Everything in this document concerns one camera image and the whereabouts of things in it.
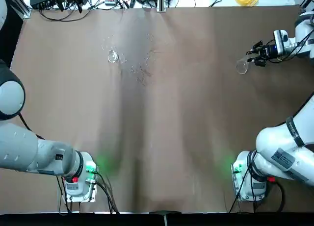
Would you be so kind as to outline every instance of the brown tablecloth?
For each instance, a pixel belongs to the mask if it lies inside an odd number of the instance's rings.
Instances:
[[[314,82],[307,59],[245,75],[236,61],[276,29],[293,37],[298,14],[297,6],[99,10],[60,23],[34,12],[12,65],[26,88],[22,114],[43,137],[90,152],[120,211],[229,210],[230,164],[255,148],[263,127],[292,115]],[[119,63],[108,63],[111,47]],[[1,171],[1,180],[0,212],[57,210],[54,177]],[[285,211],[312,211],[309,187],[282,183]],[[280,198],[274,187],[259,210],[276,210]],[[107,210],[104,194],[81,208]]]

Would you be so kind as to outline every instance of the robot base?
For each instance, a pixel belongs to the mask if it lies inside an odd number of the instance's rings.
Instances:
[[[232,180],[233,180],[233,187],[235,195],[239,193],[239,189],[241,187],[238,199],[240,201],[254,201],[252,189],[254,192],[255,201],[260,201],[265,197],[266,191],[266,182],[259,182],[252,178],[251,184],[251,174],[247,172],[245,179],[244,175],[247,171],[247,158],[249,156],[249,151],[243,151],[237,157],[237,160],[234,164],[231,165],[231,173],[232,173]]]
[[[98,167],[93,158],[87,152],[81,152],[83,157],[83,169],[76,183],[66,183],[67,202],[95,202],[97,192]]]

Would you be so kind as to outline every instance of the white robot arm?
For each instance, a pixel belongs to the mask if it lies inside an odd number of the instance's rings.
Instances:
[[[97,166],[87,152],[62,142],[41,140],[7,120],[25,103],[21,81],[0,60],[0,168],[62,176],[69,202],[95,201]]]
[[[231,166],[234,190],[241,201],[264,198],[268,176],[294,179],[314,186],[314,93],[293,117],[263,129],[256,150],[242,151]]]
[[[272,41],[266,45],[259,41],[246,53],[254,55],[248,59],[248,62],[264,67],[266,62],[272,59],[287,61],[295,55],[309,56],[310,60],[314,60],[314,11],[301,14],[294,25],[294,38],[289,38],[285,30],[274,31]]]

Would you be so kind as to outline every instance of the water droplet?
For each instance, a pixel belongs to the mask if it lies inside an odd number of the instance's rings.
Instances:
[[[124,54],[123,54],[123,53],[120,54],[119,59],[120,59],[120,62],[121,62],[121,63],[125,63],[125,62],[126,62],[126,58],[124,57]]]

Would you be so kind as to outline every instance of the metal rod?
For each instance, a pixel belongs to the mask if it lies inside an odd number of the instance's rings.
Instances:
[[[31,10],[29,7],[24,3],[23,0],[14,0],[14,2],[18,5],[22,13],[24,14],[24,18],[29,18]]]
[[[164,11],[164,3],[163,0],[159,0],[159,11]]]

